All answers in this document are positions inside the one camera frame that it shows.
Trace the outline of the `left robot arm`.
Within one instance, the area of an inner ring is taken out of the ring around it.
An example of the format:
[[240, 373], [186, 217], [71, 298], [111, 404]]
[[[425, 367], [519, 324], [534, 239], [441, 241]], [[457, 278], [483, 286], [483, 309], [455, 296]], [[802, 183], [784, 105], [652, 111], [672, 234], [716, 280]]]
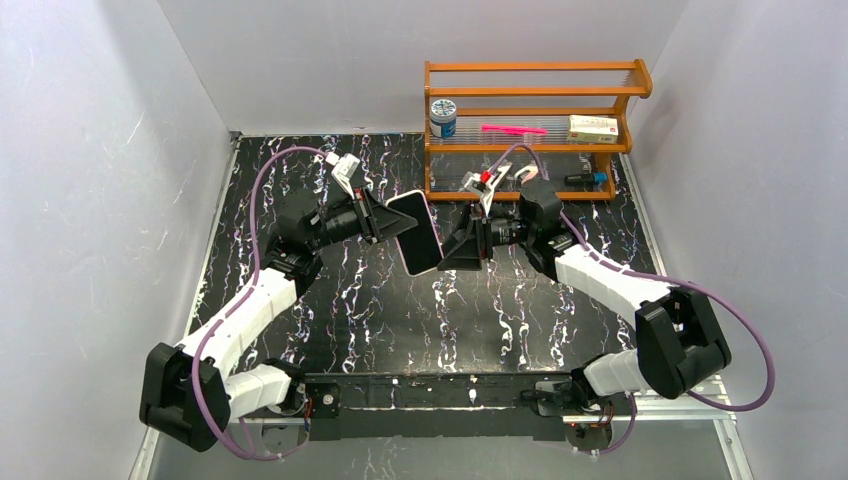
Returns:
[[148, 353], [140, 421], [198, 452], [221, 443], [239, 458], [256, 458], [252, 448], [233, 440], [228, 425], [285, 403], [301, 376], [295, 366], [275, 361], [234, 374], [238, 360], [313, 284], [323, 266], [322, 248], [352, 237], [380, 243], [418, 224], [414, 216], [380, 202], [365, 187], [342, 194], [326, 208], [311, 191], [288, 195], [245, 286], [192, 334], [176, 345], [159, 343]]

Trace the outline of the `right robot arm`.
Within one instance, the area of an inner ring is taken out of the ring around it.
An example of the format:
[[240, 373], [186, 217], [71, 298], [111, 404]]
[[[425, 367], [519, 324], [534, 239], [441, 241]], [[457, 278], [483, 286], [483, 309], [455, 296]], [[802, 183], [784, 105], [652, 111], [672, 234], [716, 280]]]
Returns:
[[515, 215], [495, 212], [494, 188], [478, 176], [464, 187], [478, 199], [445, 242], [440, 270], [479, 270], [494, 248], [517, 244], [538, 273], [583, 292], [633, 326], [635, 348], [601, 354], [571, 371], [572, 399], [588, 404], [646, 390], [676, 399], [731, 363], [706, 295], [645, 279], [580, 244], [562, 221], [562, 203], [548, 182], [523, 184]]

